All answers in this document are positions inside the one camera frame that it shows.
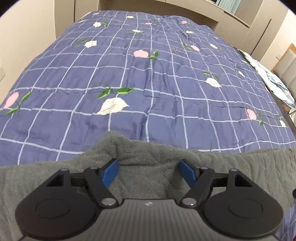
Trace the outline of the grey fleece pants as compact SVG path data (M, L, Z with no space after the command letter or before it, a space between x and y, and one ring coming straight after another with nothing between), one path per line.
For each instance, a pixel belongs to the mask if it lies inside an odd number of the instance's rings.
M241 154L199 152L130 140L116 132L107 133L85 153L63 161L30 162L1 167L1 240L19 240L16 206L59 169L82 172L103 166L116 158L119 173L111 185L118 199L180 199L187 191L177 164L186 159L218 173L240 170L276 199L285 212L278 231L280 240L295 239L295 148L261 149Z

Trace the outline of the blue checked floral quilt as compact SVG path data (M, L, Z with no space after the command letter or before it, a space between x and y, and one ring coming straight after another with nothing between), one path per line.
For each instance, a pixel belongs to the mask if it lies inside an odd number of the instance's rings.
M207 26L95 11L13 85L1 106L1 167L73 159L109 132L199 152L295 148L282 103ZM238 169L214 170L199 207L180 205L190 189L182 177L178 200L116 198L119 206L98 207L83 171L59 169L22 199L19 240L280 240L283 208Z

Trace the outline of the light floral bedding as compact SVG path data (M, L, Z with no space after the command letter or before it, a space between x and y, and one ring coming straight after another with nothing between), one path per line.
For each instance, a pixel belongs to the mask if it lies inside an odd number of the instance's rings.
M259 61L253 59L250 54L240 49L238 51L245 57L247 62L257 71L264 81L267 89L272 92L278 99L284 102L288 107L295 108L295 99L288 88L284 85L280 78L263 66Z

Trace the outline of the padded beige headboard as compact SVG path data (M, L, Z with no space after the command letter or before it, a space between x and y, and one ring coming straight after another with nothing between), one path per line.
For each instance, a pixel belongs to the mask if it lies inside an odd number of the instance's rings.
M294 44L290 44L287 51L272 69L272 73L274 73L284 83L293 98L295 98L296 54Z

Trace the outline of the beige shelf above bed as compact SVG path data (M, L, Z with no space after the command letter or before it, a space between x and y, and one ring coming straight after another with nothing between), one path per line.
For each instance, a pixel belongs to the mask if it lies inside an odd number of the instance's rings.
M206 25L225 42L261 60L274 39L273 19L263 1L239 1L232 14L213 1L98 1L99 10L141 11L177 15Z

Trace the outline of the beige wardrobe cabinet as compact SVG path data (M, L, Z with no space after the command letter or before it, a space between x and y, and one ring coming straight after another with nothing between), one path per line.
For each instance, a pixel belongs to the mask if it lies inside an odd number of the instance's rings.
M98 9L99 1L97 0L55 0L54 20L56 39L84 15Z

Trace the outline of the teal curtain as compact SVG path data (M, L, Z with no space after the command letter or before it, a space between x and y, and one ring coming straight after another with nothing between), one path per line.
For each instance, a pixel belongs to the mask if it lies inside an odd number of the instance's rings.
M216 5L220 8L224 9L225 11L235 14L239 5L241 3L241 0L217 0Z

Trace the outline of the white wall socket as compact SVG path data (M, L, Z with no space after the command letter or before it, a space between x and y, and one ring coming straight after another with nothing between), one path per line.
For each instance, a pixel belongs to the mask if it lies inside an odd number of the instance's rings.
M4 68L2 66L0 66L0 81L5 77L5 71Z

